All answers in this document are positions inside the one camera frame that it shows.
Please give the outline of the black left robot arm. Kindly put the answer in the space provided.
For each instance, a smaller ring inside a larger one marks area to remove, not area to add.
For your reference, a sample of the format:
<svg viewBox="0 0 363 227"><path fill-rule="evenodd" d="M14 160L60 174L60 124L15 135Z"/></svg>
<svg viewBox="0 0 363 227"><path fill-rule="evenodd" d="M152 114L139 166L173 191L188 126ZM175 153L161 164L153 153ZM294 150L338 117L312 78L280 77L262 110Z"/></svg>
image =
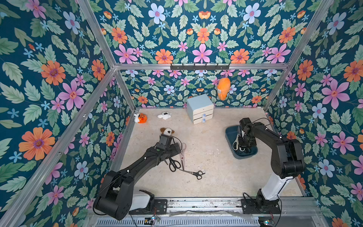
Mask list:
<svg viewBox="0 0 363 227"><path fill-rule="evenodd" d="M106 174L100 192L95 199L93 209L122 220L129 211L141 209L133 205L134 186L150 169L161 162L180 154L178 143L168 147L155 145L146 150L142 157L130 166Z"/></svg>

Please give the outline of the pink kitchen scissors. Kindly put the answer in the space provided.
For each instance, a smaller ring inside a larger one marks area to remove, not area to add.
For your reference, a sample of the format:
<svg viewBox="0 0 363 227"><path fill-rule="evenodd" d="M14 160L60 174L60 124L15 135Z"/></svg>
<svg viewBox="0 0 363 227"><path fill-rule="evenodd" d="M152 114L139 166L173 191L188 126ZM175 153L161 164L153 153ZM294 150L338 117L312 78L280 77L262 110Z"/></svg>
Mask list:
<svg viewBox="0 0 363 227"><path fill-rule="evenodd" d="M180 153L180 160L181 160L181 169L185 170L185 150L186 150L186 144L181 144L181 153Z"/></svg>

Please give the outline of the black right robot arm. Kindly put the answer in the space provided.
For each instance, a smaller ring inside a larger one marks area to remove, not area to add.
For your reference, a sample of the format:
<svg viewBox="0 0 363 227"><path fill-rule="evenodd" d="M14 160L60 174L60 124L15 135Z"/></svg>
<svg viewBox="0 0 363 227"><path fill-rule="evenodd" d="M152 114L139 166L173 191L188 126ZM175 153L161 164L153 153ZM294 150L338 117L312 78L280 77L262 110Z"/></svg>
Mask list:
<svg viewBox="0 0 363 227"><path fill-rule="evenodd" d="M251 122L249 118L243 118L239 124L237 148L242 152L252 152L257 147L256 139L272 149L270 164L273 174L265 186L259 189L255 204L259 210L275 206L288 182L305 170L302 144L297 139L278 135L261 122Z"/></svg>

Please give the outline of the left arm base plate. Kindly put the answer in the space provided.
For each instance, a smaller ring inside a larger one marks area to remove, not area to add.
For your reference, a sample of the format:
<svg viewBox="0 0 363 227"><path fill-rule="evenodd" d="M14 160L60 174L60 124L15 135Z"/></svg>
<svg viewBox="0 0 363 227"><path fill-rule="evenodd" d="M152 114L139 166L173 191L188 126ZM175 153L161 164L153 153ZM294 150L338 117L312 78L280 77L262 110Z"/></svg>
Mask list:
<svg viewBox="0 0 363 227"><path fill-rule="evenodd" d="M155 199L153 204L149 204L141 214L145 215L159 215L159 214L166 214L167 213L167 199Z"/></svg>

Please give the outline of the small thin black scissors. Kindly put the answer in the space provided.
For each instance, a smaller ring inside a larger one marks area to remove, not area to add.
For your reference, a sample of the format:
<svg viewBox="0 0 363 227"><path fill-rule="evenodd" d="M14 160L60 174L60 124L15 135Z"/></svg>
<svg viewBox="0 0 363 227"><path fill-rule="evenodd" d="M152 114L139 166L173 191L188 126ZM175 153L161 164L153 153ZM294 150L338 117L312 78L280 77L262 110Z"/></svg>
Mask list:
<svg viewBox="0 0 363 227"><path fill-rule="evenodd" d="M205 174L202 171L193 172L193 171L186 171L186 170L182 170L182 169L180 169L180 171L195 176L197 178L197 180L201 180L203 178L203 175Z"/></svg>

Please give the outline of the cream kitchen scissors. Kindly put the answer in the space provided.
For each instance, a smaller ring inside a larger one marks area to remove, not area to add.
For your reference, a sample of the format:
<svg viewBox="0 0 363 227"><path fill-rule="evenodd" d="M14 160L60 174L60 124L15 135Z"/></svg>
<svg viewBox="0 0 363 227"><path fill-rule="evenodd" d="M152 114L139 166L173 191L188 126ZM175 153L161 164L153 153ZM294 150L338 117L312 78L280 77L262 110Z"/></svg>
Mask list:
<svg viewBox="0 0 363 227"><path fill-rule="evenodd" d="M235 152L246 152L246 148L240 148L239 147L238 138L239 138L240 135L244 135L244 133L243 133L243 131L242 132L240 131L240 127L238 126L237 127L237 135L236 135L236 138L235 138L235 140L234 140L234 142L232 144L233 150Z"/></svg>

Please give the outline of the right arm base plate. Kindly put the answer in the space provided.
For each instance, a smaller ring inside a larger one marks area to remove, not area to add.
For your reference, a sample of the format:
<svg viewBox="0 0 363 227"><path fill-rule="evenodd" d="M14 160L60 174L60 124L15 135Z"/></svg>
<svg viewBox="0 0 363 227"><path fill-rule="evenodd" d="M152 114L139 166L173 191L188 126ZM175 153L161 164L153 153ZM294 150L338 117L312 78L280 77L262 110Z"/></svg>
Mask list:
<svg viewBox="0 0 363 227"><path fill-rule="evenodd" d="M281 212L280 200L267 201L259 205L254 199L241 199L243 214L279 214Z"/></svg>

